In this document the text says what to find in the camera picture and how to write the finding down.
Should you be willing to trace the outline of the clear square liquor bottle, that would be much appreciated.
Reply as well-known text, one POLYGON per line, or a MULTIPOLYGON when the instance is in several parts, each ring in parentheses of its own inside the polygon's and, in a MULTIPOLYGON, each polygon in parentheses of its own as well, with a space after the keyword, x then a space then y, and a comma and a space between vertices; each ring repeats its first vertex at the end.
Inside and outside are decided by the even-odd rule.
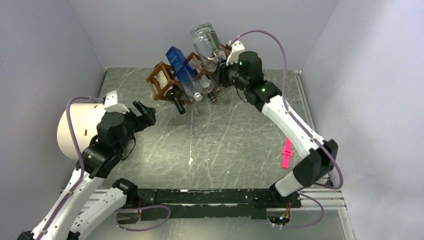
POLYGON ((215 94, 215 85, 210 77, 204 74, 200 78, 196 77, 194 80, 196 87, 195 93, 193 95, 194 100, 199 102, 203 99, 203 95, 206 95, 212 104, 216 104, 218 102, 218 97, 215 94))

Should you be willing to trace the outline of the tall clear glass bottle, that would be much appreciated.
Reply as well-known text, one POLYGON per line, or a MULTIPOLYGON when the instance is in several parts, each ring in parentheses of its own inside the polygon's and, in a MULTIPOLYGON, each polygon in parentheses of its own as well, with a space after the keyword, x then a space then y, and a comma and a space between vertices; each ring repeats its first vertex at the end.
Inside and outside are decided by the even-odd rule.
POLYGON ((228 100, 228 98, 227 98, 227 96, 226 96, 226 94, 225 94, 225 89, 224 88, 222 88, 222 87, 218 87, 217 88, 217 91, 216 91, 217 93, 218 93, 218 99, 223 103, 223 104, 227 104, 228 102, 229 102, 229 100, 228 100))

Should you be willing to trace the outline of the dark green wine bottle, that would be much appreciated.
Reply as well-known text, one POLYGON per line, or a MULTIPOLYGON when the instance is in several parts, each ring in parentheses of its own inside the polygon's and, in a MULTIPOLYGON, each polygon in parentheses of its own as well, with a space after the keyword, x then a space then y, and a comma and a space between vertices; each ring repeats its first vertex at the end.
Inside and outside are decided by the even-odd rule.
MULTIPOLYGON (((163 70, 160 70, 156 74, 156 79, 161 87, 163 89, 168 84, 168 79, 166 78, 165 72, 163 70)), ((165 91, 164 95, 165 97, 170 101, 173 102, 179 112, 180 115, 183 115, 186 113, 186 110, 183 106, 183 103, 181 102, 181 90, 177 85, 171 84, 170 87, 165 91)))

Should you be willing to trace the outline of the small clear capped bottle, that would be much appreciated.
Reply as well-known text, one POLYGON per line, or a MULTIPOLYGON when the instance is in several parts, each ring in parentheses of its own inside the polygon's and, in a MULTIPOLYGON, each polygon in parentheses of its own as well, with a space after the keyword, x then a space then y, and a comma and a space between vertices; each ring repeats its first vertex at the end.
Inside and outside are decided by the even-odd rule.
POLYGON ((190 39, 207 72, 214 73, 218 65, 227 59, 221 41, 211 23, 203 23, 192 29, 190 39))

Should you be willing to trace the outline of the blue square glass bottle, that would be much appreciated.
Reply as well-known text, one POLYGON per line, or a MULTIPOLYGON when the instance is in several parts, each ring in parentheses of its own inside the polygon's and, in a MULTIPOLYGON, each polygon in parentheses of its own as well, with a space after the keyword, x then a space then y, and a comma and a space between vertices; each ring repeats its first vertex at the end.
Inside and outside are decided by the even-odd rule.
POLYGON ((188 65, 183 52, 179 48, 171 46, 165 55, 188 99, 196 102, 201 101, 203 99, 201 88, 195 83, 194 71, 188 65))

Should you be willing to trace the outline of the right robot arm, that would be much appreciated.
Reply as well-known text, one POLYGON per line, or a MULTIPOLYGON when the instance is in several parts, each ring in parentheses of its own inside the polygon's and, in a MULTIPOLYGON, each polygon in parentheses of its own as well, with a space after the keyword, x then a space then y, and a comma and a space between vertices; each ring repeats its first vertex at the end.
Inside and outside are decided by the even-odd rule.
POLYGON ((271 188, 270 202, 282 207, 289 195, 310 187, 334 169, 338 145, 312 130, 286 102, 282 91, 264 79, 262 60, 254 51, 233 50, 213 73, 218 84, 243 91, 249 104, 273 121, 296 149, 301 161, 271 188))

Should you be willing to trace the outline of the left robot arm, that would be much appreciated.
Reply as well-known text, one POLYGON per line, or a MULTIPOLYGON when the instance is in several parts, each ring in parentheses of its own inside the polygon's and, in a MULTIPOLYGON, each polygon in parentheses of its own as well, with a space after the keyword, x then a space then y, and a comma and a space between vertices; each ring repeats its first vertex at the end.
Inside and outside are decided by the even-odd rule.
POLYGON ((91 112, 99 116, 96 134, 87 148, 80 149, 72 120, 74 100, 69 100, 65 117, 71 141, 76 151, 76 164, 71 178, 51 210, 32 230, 19 235, 21 240, 84 240, 109 215, 121 207, 132 208, 139 202, 138 187, 127 179, 119 179, 86 211, 82 208, 106 179, 112 169, 124 159, 135 133, 156 123, 156 109, 139 101, 133 108, 116 99, 92 97, 91 112))

